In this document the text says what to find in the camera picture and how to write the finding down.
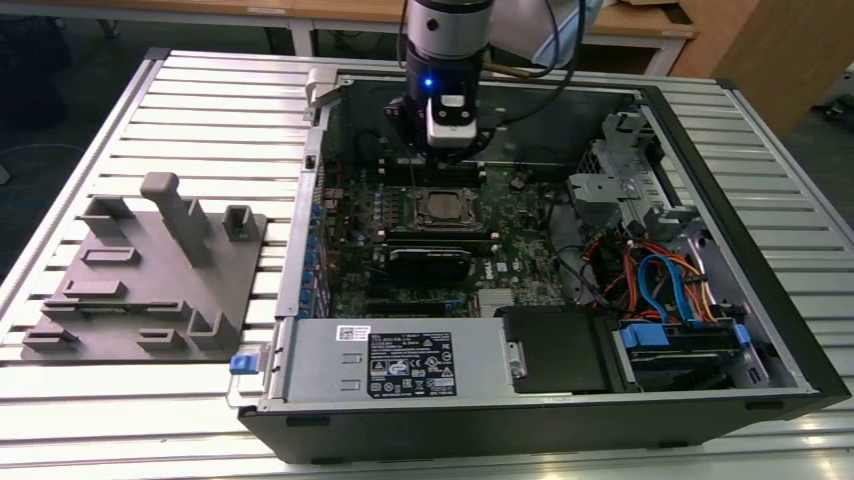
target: table leg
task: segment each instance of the table leg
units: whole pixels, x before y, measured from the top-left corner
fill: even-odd
[[[312,19],[293,18],[290,20],[292,36],[294,37],[294,51],[298,57],[316,56],[316,26]]]
[[[107,40],[119,38],[119,20],[105,20],[99,18],[98,25],[102,27],[102,32],[105,32],[105,38]]]
[[[645,75],[666,77],[670,74],[670,69],[674,63],[677,63],[685,42],[687,40],[683,38],[665,39],[661,48],[656,51],[656,55],[653,55],[653,60],[650,60],[646,72],[644,72]]]

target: blue latch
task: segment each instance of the blue latch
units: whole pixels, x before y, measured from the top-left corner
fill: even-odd
[[[666,347],[670,345],[661,323],[636,323],[620,331],[626,348]]]
[[[238,353],[229,362],[233,375],[258,375],[258,354]]]
[[[747,347],[748,345],[751,345],[752,339],[751,339],[751,332],[748,331],[748,327],[737,324],[736,327],[733,327],[733,330],[736,331],[736,338],[739,339],[739,344],[743,347]]]

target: motherboard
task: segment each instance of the motherboard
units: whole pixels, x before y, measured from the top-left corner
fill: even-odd
[[[481,317],[564,305],[530,172],[481,162],[428,187],[418,159],[386,167],[328,177],[332,314]]]

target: slotted metal surface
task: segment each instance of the slotted metal surface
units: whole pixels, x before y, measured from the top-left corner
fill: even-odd
[[[70,187],[10,276],[0,300],[0,478],[187,478],[264,475],[465,478],[757,478],[854,476],[854,401],[791,422],[755,425],[708,444],[661,451],[521,455],[341,467],[284,464],[243,429],[237,407],[256,402],[261,377],[227,365],[33,367],[17,364],[39,298],[57,289],[87,234],[74,219],[93,194],[137,195],[149,171],[182,176],[206,211],[249,203],[273,224],[253,286],[245,343],[274,327],[290,233],[306,72],[332,59],[173,52],[147,61]],[[390,63],[348,61],[392,70]],[[712,81],[601,74],[580,80],[657,85],[680,116],[819,340],[854,388],[852,235],[807,176],[777,150],[739,100]],[[673,163],[666,171],[691,203]]]

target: power supply label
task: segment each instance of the power supply label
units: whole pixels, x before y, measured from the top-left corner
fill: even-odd
[[[373,333],[369,394],[373,398],[457,395],[452,333]]]

